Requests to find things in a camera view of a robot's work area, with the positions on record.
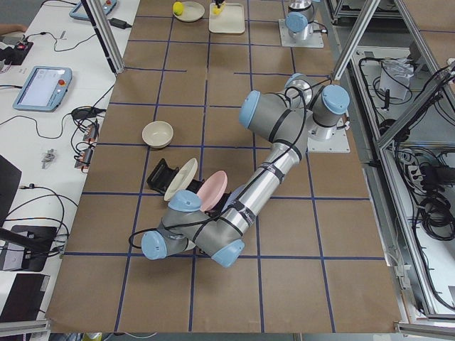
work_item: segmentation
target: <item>lemon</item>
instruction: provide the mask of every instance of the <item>lemon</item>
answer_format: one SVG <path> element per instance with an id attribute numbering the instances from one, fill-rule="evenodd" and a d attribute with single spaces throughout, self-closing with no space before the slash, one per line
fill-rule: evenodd
<path id="1" fill-rule="evenodd" d="M 176 1 L 173 3 L 172 12 L 176 16 L 180 16 L 183 13 L 183 4 L 180 1 Z"/>

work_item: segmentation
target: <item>white cable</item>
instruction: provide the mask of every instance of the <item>white cable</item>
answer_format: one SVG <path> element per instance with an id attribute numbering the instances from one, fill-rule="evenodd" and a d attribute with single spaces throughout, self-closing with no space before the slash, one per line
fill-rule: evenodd
<path id="1" fill-rule="evenodd" d="M 149 337 L 152 337 L 152 336 L 155 336 L 156 334 L 158 334 L 157 332 L 154 332 L 153 334 L 151 335 L 148 335 L 148 336 L 136 336 L 136 335 L 133 335 L 133 334 L 129 334 L 128 332 L 125 333 L 126 335 L 129 335 L 131 337 L 134 337 L 136 339 L 148 339 Z"/>

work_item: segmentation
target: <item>light blue cap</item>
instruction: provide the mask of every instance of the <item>light blue cap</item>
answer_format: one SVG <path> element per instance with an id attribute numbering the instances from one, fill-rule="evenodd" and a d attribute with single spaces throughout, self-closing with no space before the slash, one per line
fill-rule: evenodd
<path id="1" fill-rule="evenodd" d="M 171 199 L 168 206 L 179 212 L 199 211 L 202 200 L 189 190 L 179 190 Z"/>
<path id="2" fill-rule="evenodd" d="M 327 85 L 322 90 L 322 102 L 334 114 L 344 114 L 349 106 L 349 101 L 348 92 L 339 85 Z"/>
<path id="3" fill-rule="evenodd" d="M 166 258 L 168 254 L 164 238 L 157 231 L 148 231 L 144 234 L 141 241 L 141 248 L 144 256 L 152 261 Z"/>
<path id="4" fill-rule="evenodd" d="M 246 129 L 250 126 L 251 120 L 255 115 L 257 103 L 259 102 L 259 98 L 261 93 L 259 91 L 253 90 L 247 96 L 245 101 L 242 104 L 242 108 L 240 109 L 239 121 L 241 125 L 243 125 Z"/>
<path id="5" fill-rule="evenodd" d="M 303 73 L 294 73 L 286 82 L 284 87 L 288 87 L 297 77 L 304 76 Z"/>
<path id="6" fill-rule="evenodd" d="M 291 12 L 284 20 L 286 27 L 294 32 L 302 32 L 308 26 L 308 19 L 300 12 Z"/>
<path id="7" fill-rule="evenodd" d="M 244 248 L 245 243 L 241 239 L 237 239 L 222 249 L 218 250 L 212 256 L 212 259 L 219 265 L 224 266 L 225 268 L 229 268 L 235 263 Z"/>

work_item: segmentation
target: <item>bowl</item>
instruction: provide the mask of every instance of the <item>bowl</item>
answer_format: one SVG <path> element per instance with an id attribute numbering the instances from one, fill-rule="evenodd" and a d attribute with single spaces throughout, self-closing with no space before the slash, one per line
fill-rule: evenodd
<path id="1" fill-rule="evenodd" d="M 154 121 L 142 130 L 142 139 L 152 148 L 164 148 L 170 144 L 173 136 L 172 126 L 165 121 Z"/>

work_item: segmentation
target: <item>white table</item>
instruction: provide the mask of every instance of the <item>white table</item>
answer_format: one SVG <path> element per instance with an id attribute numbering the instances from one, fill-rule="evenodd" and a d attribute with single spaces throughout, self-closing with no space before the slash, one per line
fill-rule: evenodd
<path id="1" fill-rule="evenodd" d="M 140 0 L 120 0 L 108 18 L 115 17 L 133 23 Z M 71 7 L 58 2 L 46 3 L 38 12 L 29 26 L 26 35 L 40 32 L 50 32 L 58 38 L 57 50 L 71 48 L 78 42 L 94 34 L 89 21 L 77 21 L 69 17 Z M 112 28 L 121 54 L 124 53 L 131 29 L 122 30 Z M 61 105 L 51 113 L 46 112 L 20 112 L 12 108 L 18 94 L 18 89 L 0 90 L 0 121 L 24 115 L 33 117 L 38 121 L 38 130 L 44 136 L 57 136 L 60 133 L 62 118 L 74 108 L 93 105 L 115 82 L 115 76 L 107 64 L 104 53 L 97 37 L 80 44 L 76 49 L 56 53 L 53 50 L 54 39 L 46 34 L 32 36 L 29 41 L 34 42 L 32 49 L 24 63 L 13 66 L 0 74 L 0 85 L 12 84 L 22 86 L 32 68 L 36 65 L 69 67 L 73 71 L 73 80 L 68 93 Z M 107 108 L 110 93 L 97 105 Z M 81 170 L 74 168 L 75 155 L 70 138 L 75 130 L 71 117 L 64 121 L 63 135 L 59 139 L 42 139 L 36 134 L 35 123 L 29 119 L 17 118 L 0 126 L 0 154 L 12 162 L 22 171 L 22 185 L 35 183 L 48 187 L 58 194 L 65 195 L 79 201 L 86 175 Z M 82 141 L 82 133 L 75 135 L 74 141 Z M 46 169 L 42 169 L 42 157 L 48 150 L 54 149 L 55 159 Z M 50 194 L 48 191 L 19 190 L 14 199 L 12 208 L 21 203 Z M 65 204 L 64 223 L 71 228 L 76 212 L 74 204 L 63 199 Z M 13 213 L 9 218 L 20 217 L 52 217 L 61 218 L 61 206 L 56 197 L 45 197 L 37 200 Z M 56 226 L 56 222 L 34 220 L 25 222 L 5 222 L 4 228 L 11 229 L 15 224 L 33 224 Z M 53 292 L 55 280 L 60 268 L 61 260 L 58 257 L 49 258 L 42 274 L 50 276 L 50 281 L 45 292 L 41 310 L 46 311 Z M 15 272 L 0 272 L 0 310 L 3 309 L 6 298 L 11 290 Z M 39 313 L 38 319 L 44 319 L 44 314 Z"/>

